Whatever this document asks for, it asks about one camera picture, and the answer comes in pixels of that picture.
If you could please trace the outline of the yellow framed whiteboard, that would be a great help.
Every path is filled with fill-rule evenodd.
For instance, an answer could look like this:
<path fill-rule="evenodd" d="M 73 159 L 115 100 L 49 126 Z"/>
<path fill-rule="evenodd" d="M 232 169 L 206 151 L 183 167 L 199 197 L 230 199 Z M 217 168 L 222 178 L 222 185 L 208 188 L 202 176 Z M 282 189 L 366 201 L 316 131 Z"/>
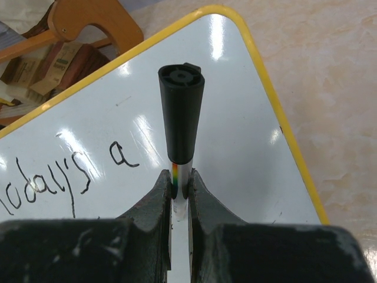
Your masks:
<path fill-rule="evenodd" d="M 158 69 L 205 77 L 193 166 L 248 222 L 328 217 L 244 19 L 204 6 L 1 131 L 1 223 L 120 216 L 170 167 Z"/>

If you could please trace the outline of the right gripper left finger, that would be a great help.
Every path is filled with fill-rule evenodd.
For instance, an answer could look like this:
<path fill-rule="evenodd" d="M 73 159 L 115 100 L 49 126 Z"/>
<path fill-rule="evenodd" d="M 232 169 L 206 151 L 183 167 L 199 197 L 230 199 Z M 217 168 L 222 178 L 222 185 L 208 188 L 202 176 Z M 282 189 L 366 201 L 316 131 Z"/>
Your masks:
<path fill-rule="evenodd" d="M 1 224 L 2 282 L 166 282 L 171 268 L 171 180 L 115 219 Z"/>

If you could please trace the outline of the white black marker pen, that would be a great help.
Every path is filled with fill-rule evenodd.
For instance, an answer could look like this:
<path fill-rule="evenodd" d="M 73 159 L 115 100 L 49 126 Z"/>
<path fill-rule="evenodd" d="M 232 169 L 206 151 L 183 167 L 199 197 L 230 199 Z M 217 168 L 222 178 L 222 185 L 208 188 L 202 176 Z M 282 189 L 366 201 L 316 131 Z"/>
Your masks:
<path fill-rule="evenodd" d="M 187 214 L 197 129 L 205 79 L 201 68 L 185 62 L 158 71 L 167 156 L 171 162 L 171 197 L 178 221 Z"/>

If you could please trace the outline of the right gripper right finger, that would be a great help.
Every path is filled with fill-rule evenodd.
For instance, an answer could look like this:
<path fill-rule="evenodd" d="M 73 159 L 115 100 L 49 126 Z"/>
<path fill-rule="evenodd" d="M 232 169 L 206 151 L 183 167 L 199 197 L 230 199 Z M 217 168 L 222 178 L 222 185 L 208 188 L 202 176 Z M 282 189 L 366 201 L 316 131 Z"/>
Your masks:
<path fill-rule="evenodd" d="M 188 187 L 192 282 L 373 282 L 357 240 L 328 225 L 247 223 L 206 188 Z"/>

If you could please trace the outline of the wooden three tier shelf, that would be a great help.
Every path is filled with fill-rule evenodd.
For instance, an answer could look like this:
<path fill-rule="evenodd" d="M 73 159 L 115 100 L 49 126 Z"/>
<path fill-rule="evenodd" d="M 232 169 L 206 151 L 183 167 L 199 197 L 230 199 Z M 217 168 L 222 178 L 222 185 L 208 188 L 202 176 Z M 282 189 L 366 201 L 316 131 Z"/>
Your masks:
<path fill-rule="evenodd" d="M 143 39 L 141 28 L 121 1 L 52 1 L 39 22 L 23 34 L 1 23 L 1 75 L 10 60 L 18 57 L 41 59 L 41 69 L 58 42 L 90 44 L 111 61 Z M 41 105 L 21 103 L 6 95 L 4 89 L 1 83 L 2 124 L 10 124 L 24 115 L 18 106 Z M 45 102 L 62 91 L 50 91 L 44 95 Z"/>

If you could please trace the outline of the tan brown box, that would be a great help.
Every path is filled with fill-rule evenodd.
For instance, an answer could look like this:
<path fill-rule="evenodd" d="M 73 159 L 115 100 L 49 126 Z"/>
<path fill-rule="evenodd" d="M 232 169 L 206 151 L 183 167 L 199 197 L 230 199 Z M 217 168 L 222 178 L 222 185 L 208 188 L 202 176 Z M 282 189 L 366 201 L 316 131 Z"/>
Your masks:
<path fill-rule="evenodd" d="M 42 60 L 30 57 L 18 57 L 10 60 L 1 75 L 5 94 L 24 104 L 40 105 L 45 97 L 33 91 Z"/>

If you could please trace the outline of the reddish brown packet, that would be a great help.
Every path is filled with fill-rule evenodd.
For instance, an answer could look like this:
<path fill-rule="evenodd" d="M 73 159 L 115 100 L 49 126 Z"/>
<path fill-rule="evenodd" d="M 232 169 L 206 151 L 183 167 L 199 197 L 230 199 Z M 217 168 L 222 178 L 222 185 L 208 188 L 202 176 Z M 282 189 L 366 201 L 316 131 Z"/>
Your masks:
<path fill-rule="evenodd" d="M 40 95 L 52 90 L 66 90 L 106 65 L 110 60 L 90 44 L 58 42 L 48 53 L 29 88 Z"/>

